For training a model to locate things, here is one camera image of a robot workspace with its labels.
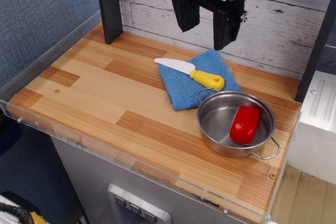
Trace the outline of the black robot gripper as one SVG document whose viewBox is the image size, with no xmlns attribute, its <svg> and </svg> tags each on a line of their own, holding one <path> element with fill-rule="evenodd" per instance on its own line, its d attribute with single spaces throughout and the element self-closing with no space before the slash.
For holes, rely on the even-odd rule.
<svg viewBox="0 0 336 224">
<path fill-rule="evenodd" d="M 222 50 L 235 41 L 240 22 L 245 18 L 246 0 L 172 0 L 176 20 L 182 32 L 186 32 L 199 21 L 200 8 L 213 13 L 214 49 Z"/>
</svg>

